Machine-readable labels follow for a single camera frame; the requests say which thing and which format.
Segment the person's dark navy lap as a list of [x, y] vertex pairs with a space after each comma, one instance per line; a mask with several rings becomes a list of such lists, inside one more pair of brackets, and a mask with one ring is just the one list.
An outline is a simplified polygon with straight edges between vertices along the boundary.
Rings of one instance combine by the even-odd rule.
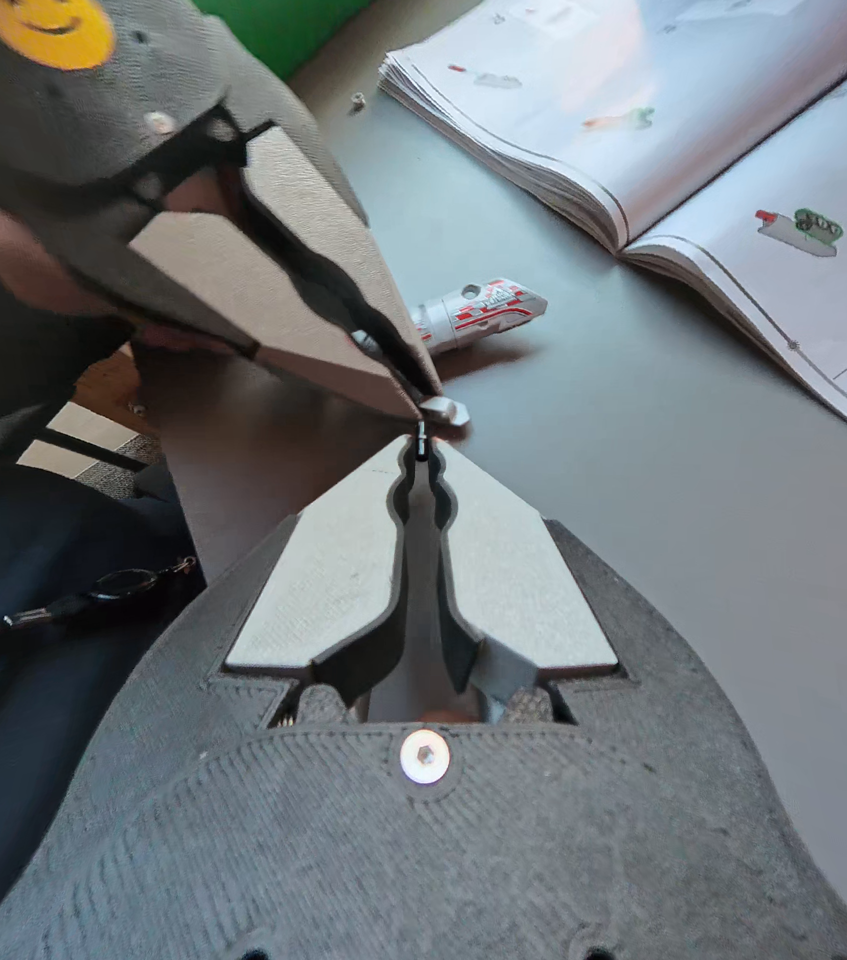
[[[0, 622], [194, 555], [178, 505], [118, 500], [0, 462]], [[143, 654], [204, 588], [199, 568], [141, 596], [0, 637], [0, 902], [33, 857], [94, 730]]]

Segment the open lego instruction booklet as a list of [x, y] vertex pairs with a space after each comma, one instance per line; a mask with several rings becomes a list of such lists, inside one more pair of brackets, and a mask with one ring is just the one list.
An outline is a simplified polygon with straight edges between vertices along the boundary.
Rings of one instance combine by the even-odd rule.
[[482, 2], [379, 86], [847, 421], [847, 1]]

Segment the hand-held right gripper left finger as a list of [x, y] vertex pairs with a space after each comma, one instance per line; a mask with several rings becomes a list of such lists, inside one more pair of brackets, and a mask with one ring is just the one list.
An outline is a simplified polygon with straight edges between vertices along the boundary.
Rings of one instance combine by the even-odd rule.
[[411, 436], [396, 438], [297, 514], [227, 671], [328, 686], [350, 707], [394, 670], [415, 450]]

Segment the green object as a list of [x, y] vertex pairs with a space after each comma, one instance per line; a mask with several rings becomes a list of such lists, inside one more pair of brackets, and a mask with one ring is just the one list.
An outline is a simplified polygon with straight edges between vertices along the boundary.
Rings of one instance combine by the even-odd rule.
[[196, 1], [220, 18], [259, 61], [286, 81], [371, 1]]

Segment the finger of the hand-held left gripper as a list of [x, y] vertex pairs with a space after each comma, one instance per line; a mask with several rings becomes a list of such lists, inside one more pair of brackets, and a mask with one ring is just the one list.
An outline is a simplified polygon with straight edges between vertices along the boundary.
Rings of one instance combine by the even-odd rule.
[[249, 140], [242, 171], [249, 200], [286, 236], [297, 271], [342, 309], [358, 347], [421, 398], [443, 387], [369, 227], [278, 126]]
[[162, 212], [129, 249], [248, 334], [257, 364], [386, 416], [417, 420], [409, 389], [305, 302], [278, 263], [228, 219]]

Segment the small light grey lego piece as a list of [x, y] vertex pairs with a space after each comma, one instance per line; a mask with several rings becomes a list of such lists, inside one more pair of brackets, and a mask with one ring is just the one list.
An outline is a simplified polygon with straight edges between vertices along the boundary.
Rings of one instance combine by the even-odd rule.
[[468, 436], [471, 417], [461, 402], [445, 395], [432, 395], [418, 404], [417, 411], [418, 437], [456, 442]]

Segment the black metal bar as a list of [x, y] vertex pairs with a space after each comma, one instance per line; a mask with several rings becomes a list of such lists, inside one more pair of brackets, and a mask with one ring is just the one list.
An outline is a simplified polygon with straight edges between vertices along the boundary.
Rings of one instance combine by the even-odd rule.
[[91, 460], [76, 475], [77, 481], [111, 498], [178, 499], [161, 445], [147, 434], [135, 435], [116, 450], [49, 427], [40, 430], [36, 440], [52, 450]]

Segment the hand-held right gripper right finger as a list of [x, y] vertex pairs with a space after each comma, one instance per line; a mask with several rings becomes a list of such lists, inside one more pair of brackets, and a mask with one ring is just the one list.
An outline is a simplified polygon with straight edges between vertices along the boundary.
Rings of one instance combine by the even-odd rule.
[[427, 460], [441, 659], [478, 722], [553, 682], [605, 679], [619, 656], [541, 513], [448, 441]]

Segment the white red patterned lego panel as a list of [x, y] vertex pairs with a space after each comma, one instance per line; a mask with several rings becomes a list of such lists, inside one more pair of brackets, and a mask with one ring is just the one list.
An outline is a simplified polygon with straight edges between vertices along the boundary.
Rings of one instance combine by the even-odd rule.
[[544, 316], [549, 302], [524, 283], [499, 278], [469, 283], [410, 311], [432, 356], [464, 350], [488, 337]]

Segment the person's left hand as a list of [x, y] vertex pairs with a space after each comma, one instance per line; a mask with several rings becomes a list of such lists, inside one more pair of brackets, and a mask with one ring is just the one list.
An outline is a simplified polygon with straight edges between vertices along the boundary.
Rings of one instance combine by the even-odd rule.
[[0, 209], [0, 284], [26, 306], [81, 318], [118, 318], [118, 307], [78, 283], [21, 221]]

